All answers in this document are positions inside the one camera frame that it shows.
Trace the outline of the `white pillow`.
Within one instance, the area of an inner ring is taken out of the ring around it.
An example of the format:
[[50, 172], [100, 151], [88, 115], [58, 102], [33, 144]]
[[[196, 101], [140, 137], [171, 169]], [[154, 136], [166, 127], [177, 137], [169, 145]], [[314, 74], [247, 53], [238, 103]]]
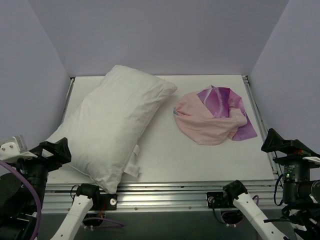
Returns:
[[70, 166], [114, 194], [139, 138], [177, 86], [123, 65], [114, 66], [48, 138], [67, 138]]

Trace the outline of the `purple Elsa print pillowcase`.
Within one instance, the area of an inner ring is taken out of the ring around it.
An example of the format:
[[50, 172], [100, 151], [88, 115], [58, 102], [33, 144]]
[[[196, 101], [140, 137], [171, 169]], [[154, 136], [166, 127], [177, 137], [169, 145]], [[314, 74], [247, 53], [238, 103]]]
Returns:
[[242, 97], [228, 87], [211, 85], [183, 95], [173, 115], [180, 131], [198, 145], [216, 146], [227, 138], [244, 141], [258, 136]]

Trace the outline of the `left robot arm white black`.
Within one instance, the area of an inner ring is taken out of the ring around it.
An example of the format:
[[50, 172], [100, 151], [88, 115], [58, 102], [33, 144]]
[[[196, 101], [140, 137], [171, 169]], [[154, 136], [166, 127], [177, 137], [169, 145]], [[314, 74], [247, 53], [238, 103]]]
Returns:
[[50, 173], [71, 161], [68, 140], [42, 142], [29, 150], [22, 136], [0, 142], [0, 238], [37, 240], [45, 214], [65, 213], [53, 240], [73, 240], [90, 210], [100, 206], [99, 187], [83, 183], [71, 190], [71, 200], [47, 187]]

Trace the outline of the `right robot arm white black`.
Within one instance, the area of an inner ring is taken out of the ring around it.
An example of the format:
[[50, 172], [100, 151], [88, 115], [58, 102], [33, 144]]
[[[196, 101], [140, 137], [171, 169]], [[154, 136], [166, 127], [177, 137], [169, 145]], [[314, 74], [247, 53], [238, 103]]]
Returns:
[[281, 152], [273, 161], [283, 167], [276, 183], [282, 184], [281, 217], [269, 219], [257, 206], [242, 182], [235, 180], [223, 187], [222, 200], [236, 207], [263, 240], [287, 240], [276, 222], [288, 222], [298, 240], [320, 238], [320, 181], [311, 180], [312, 169], [320, 167], [320, 155], [298, 139], [286, 140], [270, 128], [262, 144], [265, 153]]

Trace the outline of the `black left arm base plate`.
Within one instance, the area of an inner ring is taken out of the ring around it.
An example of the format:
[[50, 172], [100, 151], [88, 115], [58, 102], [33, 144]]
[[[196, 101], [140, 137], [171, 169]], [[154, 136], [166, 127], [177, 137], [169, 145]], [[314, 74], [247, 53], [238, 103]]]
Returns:
[[117, 194], [101, 194], [98, 209], [103, 211], [115, 211], [118, 204]]

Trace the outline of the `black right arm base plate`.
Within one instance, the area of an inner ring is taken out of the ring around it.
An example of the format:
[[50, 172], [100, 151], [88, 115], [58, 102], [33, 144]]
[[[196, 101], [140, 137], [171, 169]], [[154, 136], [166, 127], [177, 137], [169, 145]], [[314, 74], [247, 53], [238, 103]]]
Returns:
[[223, 191], [207, 192], [206, 200], [207, 206], [210, 209], [227, 208], [229, 206]]

